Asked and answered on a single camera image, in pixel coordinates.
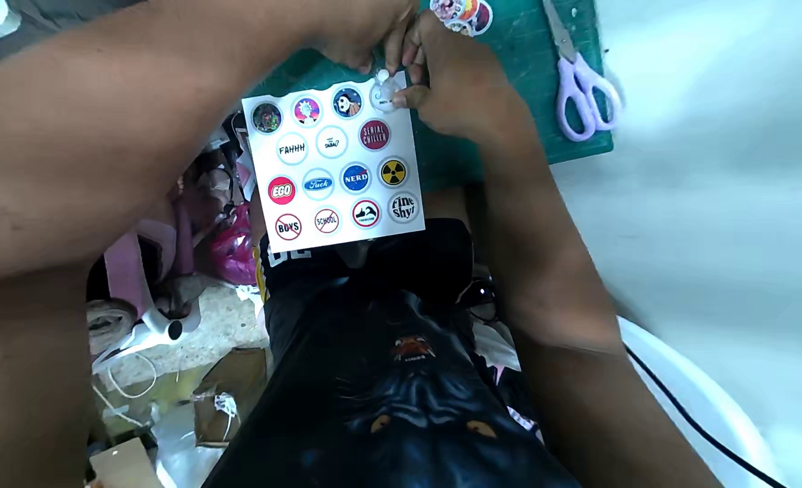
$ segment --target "yellow radiation sticker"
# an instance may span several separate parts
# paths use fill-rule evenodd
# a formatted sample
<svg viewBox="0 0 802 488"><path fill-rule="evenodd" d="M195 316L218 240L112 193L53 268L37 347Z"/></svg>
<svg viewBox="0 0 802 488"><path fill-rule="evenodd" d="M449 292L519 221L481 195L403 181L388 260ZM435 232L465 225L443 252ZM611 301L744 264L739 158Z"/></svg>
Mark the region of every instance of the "yellow radiation sticker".
<svg viewBox="0 0 802 488"><path fill-rule="evenodd" d="M380 176L383 181L390 186L397 186L403 183L404 177L407 175L407 169L401 161L390 159L383 163L383 168L380 169Z"/></svg>

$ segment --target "round sticker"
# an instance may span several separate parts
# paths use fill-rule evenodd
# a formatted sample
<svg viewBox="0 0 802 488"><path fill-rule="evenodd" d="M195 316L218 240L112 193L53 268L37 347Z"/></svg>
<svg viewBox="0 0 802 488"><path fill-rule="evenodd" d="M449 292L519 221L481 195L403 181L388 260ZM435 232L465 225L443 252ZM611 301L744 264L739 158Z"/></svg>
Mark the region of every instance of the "round sticker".
<svg viewBox="0 0 802 488"><path fill-rule="evenodd" d="M305 173L301 188L311 200L325 200L335 191L335 182L331 179L331 173L321 168L314 168Z"/></svg>
<svg viewBox="0 0 802 488"><path fill-rule="evenodd" d="M268 198L277 205L287 205L295 198L295 183L286 176L278 176L268 183Z"/></svg>
<svg viewBox="0 0 802 488"><path fill-rule="evenodd" d="M388 211L395 222L405 224L419 215L419 201L414 194L397 193L389 200Z"/></svg>
<svg viewBox="0 0 802 488"><path fill-rule="evenodd" d="M282 121L280 108L272 103L261 103L253 109L253 126L263 134L277 130Z"/></svg>
<svg viewBox="0 0 802 488"><path fill-rule="evenodd" d="M466 0L431 0L431 10L442 21L458 18L466 8Z"/></svg>
<svg viewBox="0 0 802 488"><path fill-rule="evenodd" d="M364 193L371 185L371 172L361 162L353 162L341 172L341 183L349 193Z"/></svg>
<svg viewBox="0 0 802 488"><path fill-rule="evenodd" d="M312 127L317 125L322 112L316 100L305 96L299 98L298 102L292 106L292 115L295 116L298 125L302 127Z"/></svg>
<svg viewBox="0 0 802 488"><path fill-rule="evenodd" d="M341 89L335 94L332 105L339 116L350 119L362 110L362 94L352 88Z"/></svg>
<svg viewBox="0 0 802 488"><path fill-rule="evenodd" d="M460 13L458 16L458 20L468 20L469 18L476 15L476 12L479 10L479 0L467 0L464 3L464 11Z"/></svg>
<svg viewBox="0 0 802 488"><path fill-rule="evenodd" d="M469 23L462 22L460 20L453 20L446 23L446 27L453 32L457 32L459 34L463 34L468 38L473 37L473 29L470 27Z"/></svg>
<svg viewBox="0 0 802 488"><path fill-rule="evenodd" d="M494 12L491 9L491 5L485 0L479 0L479 9L476 11L476 17L469 20L473 35L479 36L480 34L484 34L485 31L491 27L493 18Z"/></svg>
<svg viewBox="0 0 802 488"><path fill-rule="evenodd" d="M329 159L340 157L347 147L346 134L341 127L330 125L317 134L317 150Z"/></svg>
<svg viewBox="0 0 802 488"><path fill-rule="evenodd" d="M293 240L301 235L301 221L293 214L283 214L274 222L277 237L283 240Z"/></svg>
<svg viewBox="0 0 802 488"><path fill-rule="evenodd" d="M358 139L362 145L372 151L378 151L389 143L389 126L385 122L372 119L365 122L358 131Z"/></svg>
<svg viewBox="0 0 802 488"><path fill-rule="evenodd" d="M380 178L383 179L383 183L390 187L400 185L406 177L407 167L404 166L400 159L390 158L380 167Z"/></svg>
<svg viewBox="0 0 802 488"><path fill-rule="evenodd" d="M293 165L307 157L307 143L295 132L290 132L277 141L277 157L286 164Z"/></svg>
<svg viewBox="0 0 802 488"><path fill-rule="evenodd" d="M317 226L317 230L321 233L331 234L340 227L341 218L334 208L326 206L317 211L313 217L313 225Z"/></svg>
<svg viewBox="0 0 802 488"><path fill-rule="evenodd" d="M380 220L380 206L373 200L360 200L352 206L352 220L358 227L374 227Z"/></svg>

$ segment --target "scissors blade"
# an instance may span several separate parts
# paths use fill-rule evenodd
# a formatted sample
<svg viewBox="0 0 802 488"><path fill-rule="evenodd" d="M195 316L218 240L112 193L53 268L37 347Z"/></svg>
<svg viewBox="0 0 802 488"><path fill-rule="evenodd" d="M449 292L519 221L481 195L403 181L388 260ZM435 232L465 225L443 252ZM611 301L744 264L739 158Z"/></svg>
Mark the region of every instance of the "scissors blade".
<svg viewBox="0 0 802 488"><path fill-rule="evenodd" d="M558 10L552 4L552 0L542 0L542 6L546 9L546 17L548 17L548 25L552 28L552 39L554 45L557 46L558 52L569 62L575 62L575 47L572 45L572 38L569 36L569 31L564 27L563 22L560 21Z"/></svg>

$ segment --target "purple scissors handle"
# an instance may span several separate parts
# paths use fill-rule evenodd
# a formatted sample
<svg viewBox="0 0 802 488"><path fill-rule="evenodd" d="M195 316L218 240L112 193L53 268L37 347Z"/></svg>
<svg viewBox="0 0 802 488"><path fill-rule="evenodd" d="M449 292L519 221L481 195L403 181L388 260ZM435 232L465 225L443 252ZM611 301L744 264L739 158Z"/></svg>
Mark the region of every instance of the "purple scissors handle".
<svg viewBox="0 0 802 488"><path fill-rule="evenodd" d="M558 125L570 141L581 142L590 139L597 130L611 130L620 117L623 105L612 83L592 70L580 53L575 56L575 63L567 61L563 56L558 60ZM593 98L594 89L601 90L611 104L612 120L607 121L600 113L597 101ZM576 132L567 121L567 103L570 100L581 117L584 127L582 132Z"/></svg>

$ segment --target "scissors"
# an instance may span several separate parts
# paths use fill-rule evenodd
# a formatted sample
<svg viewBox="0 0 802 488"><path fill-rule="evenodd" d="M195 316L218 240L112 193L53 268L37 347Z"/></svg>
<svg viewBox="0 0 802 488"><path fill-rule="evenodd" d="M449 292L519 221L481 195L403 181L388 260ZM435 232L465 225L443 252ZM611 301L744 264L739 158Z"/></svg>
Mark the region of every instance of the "scissors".
<svg viewBox="0 0 802 488"><path fill-rule="evenodd" d="M611 130L621 115L623 105L614 85L591 70L581 53L572 46L569 31L560 22L560 16L552 0L542 0L542 6L546 9L548 24L552 29L552 39L559 54L558 125L570 141L587 141L597 130ZM593 98L593 89L602 91L605 99L612 105L611 121L606 121L600 113L600 107ZM567 121L567 102L570 100L575 103L579 111L585 128L583 132L573 130Z"/></svg>

